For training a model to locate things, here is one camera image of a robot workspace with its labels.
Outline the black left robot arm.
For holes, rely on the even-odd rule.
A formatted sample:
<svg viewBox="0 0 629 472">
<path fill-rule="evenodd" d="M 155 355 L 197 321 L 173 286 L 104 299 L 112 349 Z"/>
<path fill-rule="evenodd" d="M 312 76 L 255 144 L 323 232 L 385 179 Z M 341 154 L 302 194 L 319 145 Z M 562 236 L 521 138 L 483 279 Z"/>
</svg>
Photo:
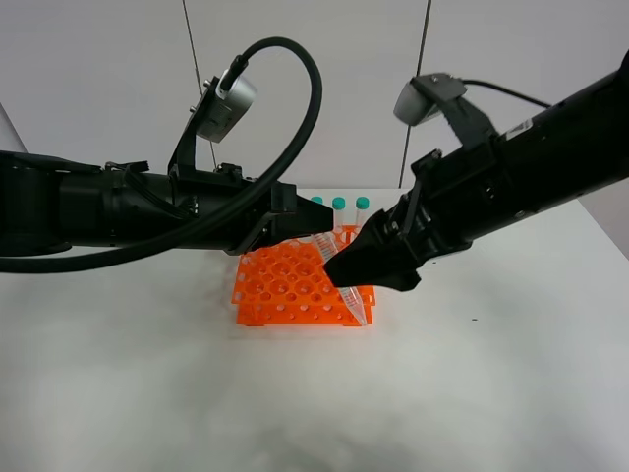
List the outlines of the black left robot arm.
<svg viewBox="0 0 629 472">
<path fill-rule="evenodd" d="M 242 255 L 328 231 L 329 207 L 275 182 L 266 189 L 223 164 L 213 172 L 144 161 L 104 166 L 2 151 L 1 269 L 78 272 L 174 248 Z"/>
</svg>

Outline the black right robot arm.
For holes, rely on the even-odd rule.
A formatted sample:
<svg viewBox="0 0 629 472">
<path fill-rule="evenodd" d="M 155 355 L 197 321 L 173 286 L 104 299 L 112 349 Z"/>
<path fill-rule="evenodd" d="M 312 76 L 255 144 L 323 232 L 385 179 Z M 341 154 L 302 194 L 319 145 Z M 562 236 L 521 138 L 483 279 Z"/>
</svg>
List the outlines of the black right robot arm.
<svg viewBox="0 0 629 472">
<path fill-rule="evenodd" d="M 413 164 L 413 188 L 325 264 L 335 286 L 409 291 L 425 262 L 627 178 L 626 65 L 504 134 L 464 93 L 460 80 L 443 76 L 405 86 L 399 118 L 418 124 L 440 111 L 461 146 Z"/>
</svg>

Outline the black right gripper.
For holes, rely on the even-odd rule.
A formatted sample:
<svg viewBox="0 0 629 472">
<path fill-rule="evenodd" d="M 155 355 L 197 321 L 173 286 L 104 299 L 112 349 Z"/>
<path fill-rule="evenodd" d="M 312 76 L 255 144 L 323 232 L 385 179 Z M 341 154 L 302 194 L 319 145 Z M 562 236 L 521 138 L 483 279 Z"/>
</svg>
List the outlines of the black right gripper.
<svg viewBox="0 0 629 472">
<path fill-rule="evenodd" d="M 372 216 L 338 254 L 352 286 L 410 291 L 417 268 L 468 249 L 501 220 L 501 163 L 489 147 L 427 155 L 412 165 L 416 180 L 389 210 Z"/>
</svg>

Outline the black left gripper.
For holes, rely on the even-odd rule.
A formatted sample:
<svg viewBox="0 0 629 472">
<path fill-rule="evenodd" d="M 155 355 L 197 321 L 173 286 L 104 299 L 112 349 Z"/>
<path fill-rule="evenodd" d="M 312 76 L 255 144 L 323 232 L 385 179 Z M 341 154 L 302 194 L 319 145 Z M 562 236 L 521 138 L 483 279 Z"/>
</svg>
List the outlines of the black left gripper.
<svg viewBox="0 0 629 472">
<path fill-rule="evenodd" d="M 217 249 L 244 254 L 290 239 L 331 231 L 331 207 L 297 197 L 296 186 L 279 178 L 288 161 L 274 162 L 253 183 L 200 217 L 166 234 L 166 247 Z"/>
</svg>

